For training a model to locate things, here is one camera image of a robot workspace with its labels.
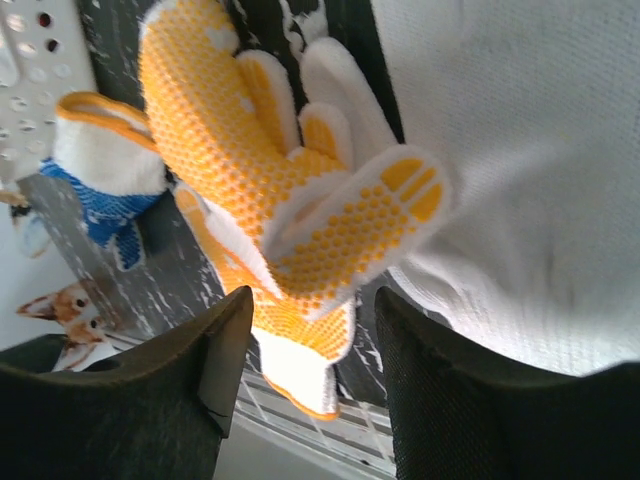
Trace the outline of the white glove orange cuff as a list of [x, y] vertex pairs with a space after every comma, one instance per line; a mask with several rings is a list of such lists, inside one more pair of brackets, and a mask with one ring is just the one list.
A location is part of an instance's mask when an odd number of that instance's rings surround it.
[[407, 143], [450, 174], [392, 277], [453, 330], [569, 375], [639, 357], [639, 5], [377, 1]]

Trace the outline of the yellow dotted white glove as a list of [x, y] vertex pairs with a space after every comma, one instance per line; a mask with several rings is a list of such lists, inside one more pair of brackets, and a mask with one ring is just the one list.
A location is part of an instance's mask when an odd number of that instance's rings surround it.
[[452, 197], [443, 165], [396, 140], [333, 38], [302, 55], [302, 108], [283, 65], [241, 50], [217, 1], [157, 3], [139, 53], [176, 204], [223, 289], [252, 289], [265, 380], [306, 414], [335, 419], [356, 292], [439, 227]]

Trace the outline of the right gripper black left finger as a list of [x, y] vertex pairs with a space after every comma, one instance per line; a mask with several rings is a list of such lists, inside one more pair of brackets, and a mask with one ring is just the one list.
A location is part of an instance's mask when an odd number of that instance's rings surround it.
[[1, 354], [5, 479], [210, 479], [229, 436], [253, 316], [242, 286], [198, 317], [81, 372], [60, 336]]

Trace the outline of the blue dotted white glove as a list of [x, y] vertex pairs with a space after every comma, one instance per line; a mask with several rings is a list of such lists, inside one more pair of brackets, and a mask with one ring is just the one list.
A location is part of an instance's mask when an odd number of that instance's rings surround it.
[[71, 185], [87, 236], [119, 270], [137, 267], [146, 254], [136, 218], [168, 188], [146, 115], [96, 92], [73, 92], [58, 101], [55, 120], [40, 173]]

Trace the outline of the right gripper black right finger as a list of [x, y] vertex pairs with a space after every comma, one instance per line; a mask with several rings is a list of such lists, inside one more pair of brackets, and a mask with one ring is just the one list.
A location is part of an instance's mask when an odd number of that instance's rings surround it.
[[375, 315], [400, 479], [635, 479], [639, 366], [572, 377], [497, 354], [393, 290]]

